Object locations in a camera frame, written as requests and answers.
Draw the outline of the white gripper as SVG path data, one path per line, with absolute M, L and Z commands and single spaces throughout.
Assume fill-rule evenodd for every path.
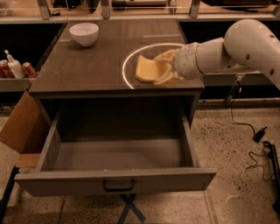
M 174 62 L 173 71 L 171 68 L 165 71 L 160 71 L 153 83 L 155 85 L 177 84 L 184 78 L 187 80 L 194 80 L 202 77 L 202 72 L 199 69 L 196 60 L 197 42 L 183 45 L 180 49 L 171 49 L 163 52 L 154 58 L 155 61 L 168 63 L 170 65 Z

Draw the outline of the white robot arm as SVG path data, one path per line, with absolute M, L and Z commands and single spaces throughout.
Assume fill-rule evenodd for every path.
M 169 64 L 176 76 L 186 80 L 207 74 L 259 72 L 280 88 L 280 41 L 254 19 L 235 22 L 222 38 L 182 45 L 154 60 Z

